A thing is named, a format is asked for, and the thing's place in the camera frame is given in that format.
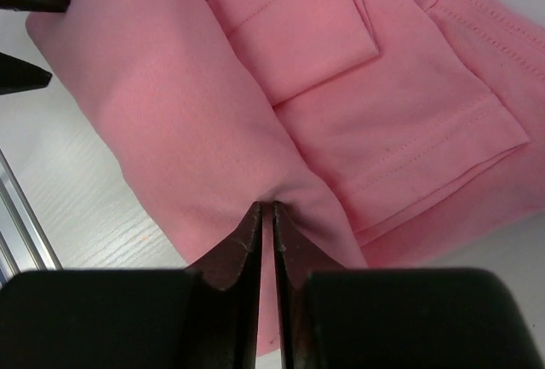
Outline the aluminium mounting rail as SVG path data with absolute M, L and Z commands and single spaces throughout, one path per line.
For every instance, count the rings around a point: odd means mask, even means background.
M 1 153 L 1 286 L 31 270 L 62 270 L 14 172 Z

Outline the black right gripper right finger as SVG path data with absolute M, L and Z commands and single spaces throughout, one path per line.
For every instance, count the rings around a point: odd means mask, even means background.
M 478 268 L 348 269 L 272 214 L 285 368 L 538 368 L 511 292 Z

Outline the pink t shirt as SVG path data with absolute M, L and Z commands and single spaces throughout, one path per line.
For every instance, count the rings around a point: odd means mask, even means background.
M 350 267 L 544 207 L 544 30 L 499 0 L 71 0 L 26 28 L 187 262 L 256 201 Z

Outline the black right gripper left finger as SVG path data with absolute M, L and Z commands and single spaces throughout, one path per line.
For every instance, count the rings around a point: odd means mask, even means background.
M 251 368 L 261 206 L 182 269 L 32 271 L 1 291 L 4 368 Z

